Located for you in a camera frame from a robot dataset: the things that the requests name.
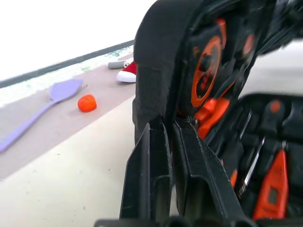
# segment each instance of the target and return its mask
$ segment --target black tool case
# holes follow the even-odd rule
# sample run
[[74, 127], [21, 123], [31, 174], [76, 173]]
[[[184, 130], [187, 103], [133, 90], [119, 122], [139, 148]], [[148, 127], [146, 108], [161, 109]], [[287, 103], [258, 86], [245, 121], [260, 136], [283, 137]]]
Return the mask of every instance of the black tool case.
[[[301, 38], [302, 18], [298, 2], [287, 0], [159, 0], [149, 9], [134, 46], [136, 146], [127, 163], [120, 219], [101, 219], [96, 227], [303, 226], [302, 97], [238, 98], [259, 55]], [[228, 105], [201, 138], [196, 116], [210, 99]], [[283, 111], [276, 122], [267, 117], [264, 126], [268, 103], [276, 101]], [[233, 141], [244, 150], [234, 188], [220, 161]], [[258, 162], [239, 197], [258, 148]], [[280, 149], [287, 159], [285, 217], [253, 220], [262, 182]], [[174, 185], [179, 216], [170, 217]], [[272, 197], [275, 203], [277, 195]]]

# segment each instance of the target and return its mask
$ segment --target small orange ball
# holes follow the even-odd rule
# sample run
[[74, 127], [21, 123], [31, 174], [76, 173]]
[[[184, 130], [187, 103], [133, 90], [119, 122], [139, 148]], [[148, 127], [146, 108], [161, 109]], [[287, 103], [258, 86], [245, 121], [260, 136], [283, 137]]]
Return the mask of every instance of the small orange ball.
[[86, 95], [79, 99], [78, 101], [78, 108], [82, 112], [90, 112], [96, 109], [97, 102], [94, 96], [92, 95]]

